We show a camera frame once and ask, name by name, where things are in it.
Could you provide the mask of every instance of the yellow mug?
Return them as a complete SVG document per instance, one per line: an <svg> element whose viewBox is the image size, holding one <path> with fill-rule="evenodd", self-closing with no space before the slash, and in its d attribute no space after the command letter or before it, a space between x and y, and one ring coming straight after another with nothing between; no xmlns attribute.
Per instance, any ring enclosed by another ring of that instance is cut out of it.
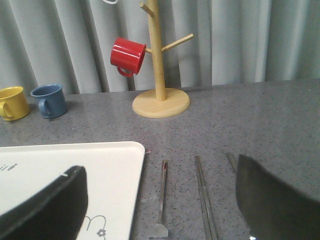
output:
<svg viewBox="0 0 320 240"><path fill-rule="evenodd" d="M30 113L30 108L22 86L0 89L0 116L6 121L22 119Z"/></svg>

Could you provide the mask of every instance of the blue mug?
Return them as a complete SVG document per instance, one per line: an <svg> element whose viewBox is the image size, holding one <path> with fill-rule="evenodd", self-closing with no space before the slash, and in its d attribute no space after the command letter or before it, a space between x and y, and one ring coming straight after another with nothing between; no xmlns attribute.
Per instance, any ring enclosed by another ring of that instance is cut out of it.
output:
<svg viewBox="0 0 320 240"><path fill-rule="evenodd" d="M67 104L61 84L39 86L30 92L44 119L53 119L65 114Z"/></svg>

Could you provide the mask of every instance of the wooden mug tree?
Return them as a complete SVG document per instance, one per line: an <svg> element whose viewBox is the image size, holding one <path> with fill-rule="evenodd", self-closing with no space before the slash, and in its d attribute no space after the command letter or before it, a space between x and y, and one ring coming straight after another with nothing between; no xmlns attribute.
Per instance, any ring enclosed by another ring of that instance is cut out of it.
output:
<svg viewBox="0 0 320 240"><path fill-rule="evenodd" d="M167 118L184 112L190 106L189 96L182 90L166 88L162 53L194 37L191 33L175 42L162 47L159 21L158 0L147 0L139 6L148 14L151 49L145 51L152 55L155 89L138 95L133 103L133 110L147 118Z"/></svg>

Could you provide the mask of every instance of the black object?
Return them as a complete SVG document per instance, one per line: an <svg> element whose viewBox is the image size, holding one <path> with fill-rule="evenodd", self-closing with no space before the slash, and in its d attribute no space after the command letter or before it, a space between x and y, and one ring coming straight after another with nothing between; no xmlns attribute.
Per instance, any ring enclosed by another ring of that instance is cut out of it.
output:
<svg viewBox="0 0 320 240"><path fill-rule="evenodd" d="M86 170L73 166L0 216L0 240L75 240L87 207Z"/></svg>
<svg viewBox="0 0 320 240"><path fill-rule="evenodd" d="M236 176L238 207L258 240L319 240L320 202L240 155Z"/></svg>

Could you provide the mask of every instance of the wooden base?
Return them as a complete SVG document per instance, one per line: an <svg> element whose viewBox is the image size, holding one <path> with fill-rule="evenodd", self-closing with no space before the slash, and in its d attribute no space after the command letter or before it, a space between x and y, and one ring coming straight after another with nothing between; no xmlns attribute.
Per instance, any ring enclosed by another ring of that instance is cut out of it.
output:
<svg viewBox="0 0 320 240"><path fill-rule="evenodd" d="M133 100L133 111L143 117L161 119L178 115L190 106L190 98L184 91L166 88L165 93L164 101L157 101L154 89L141 93Z"/></svg>

